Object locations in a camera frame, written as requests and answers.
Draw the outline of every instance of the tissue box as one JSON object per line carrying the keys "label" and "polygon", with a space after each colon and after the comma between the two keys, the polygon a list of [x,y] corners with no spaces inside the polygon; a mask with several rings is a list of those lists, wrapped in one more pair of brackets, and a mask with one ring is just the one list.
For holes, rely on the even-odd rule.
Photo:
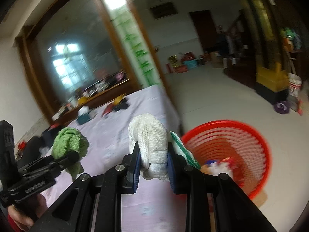
{"label": "tissue box", "polygon": [[92,120],[95,117],[95,112],[91,110],[88,113],[84,113],[77,118],[78,124],[82,125],[85,124],[86,122]]}

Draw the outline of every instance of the red basket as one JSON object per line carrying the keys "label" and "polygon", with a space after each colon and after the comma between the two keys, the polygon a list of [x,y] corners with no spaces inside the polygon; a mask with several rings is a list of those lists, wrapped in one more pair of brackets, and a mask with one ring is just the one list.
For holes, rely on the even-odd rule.
{"label": "red basket", "polygon": [[245,123],[208,122],[187,132],[182,141],[201,165],[207,160],[232,157],[243,175],[240,187],[250,199],[267,181],[271,167],[268,144],[257,130]]}

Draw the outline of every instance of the metal screw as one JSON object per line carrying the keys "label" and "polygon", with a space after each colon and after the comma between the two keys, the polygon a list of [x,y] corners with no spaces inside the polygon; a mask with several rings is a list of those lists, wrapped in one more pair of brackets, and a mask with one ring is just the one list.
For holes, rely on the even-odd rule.
{"label": "metal screw", "polygon": [[193,167],[191,167],[190,165],[186,165],[183,167],[185,171],[190,172],[193,170]]}
{"label": "metal screw", "polygon": [[122,171],[124,168],[125,168],[124,165],[117,165],[117,166],[115,167],[115,169],[116,169],[117,171]]}
{"label": "metal screw", "polygon": [[86,181],[86,180],[89,179],[89,177],[90,177],[89,174],[83,173],[79,178],[80,178],[82,181]]}
{"label": "metal screw", "polygon": [[229,178],[229,176],[226,173],[220,173],[219,177],[221,180],[227,180]]}

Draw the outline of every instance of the green towel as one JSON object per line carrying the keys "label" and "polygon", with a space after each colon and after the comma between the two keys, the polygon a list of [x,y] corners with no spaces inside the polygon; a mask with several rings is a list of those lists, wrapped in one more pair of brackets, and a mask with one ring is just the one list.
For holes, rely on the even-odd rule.
{"label": "green towel", "polygon": [[[86,156],[88,147],[89,143],[87,138],[79,130],[72,127],[65,127],[55,138],[52,156],[54,159],[59,159],[69,151],[76,151],[79,154],[79,160],[81,160],[81,158]],[[77,162],[68,167],[66,171],[72,176],[72,180],[75,181],[76,176],[84,172],[84,168],[80,162]]]}

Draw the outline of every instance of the tile floor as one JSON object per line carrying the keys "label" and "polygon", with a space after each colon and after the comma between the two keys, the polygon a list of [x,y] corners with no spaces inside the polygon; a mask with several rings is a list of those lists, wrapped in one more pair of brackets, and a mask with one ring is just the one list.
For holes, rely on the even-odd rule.
{"label": "tile floor", "polygon": [[254,202],[278,232],[289,231],[309,199],[309,115],[276,113],[254,90],[210,64],[166,77],[185,132],[208,121],[234,119],[266,138],[272,169]]}

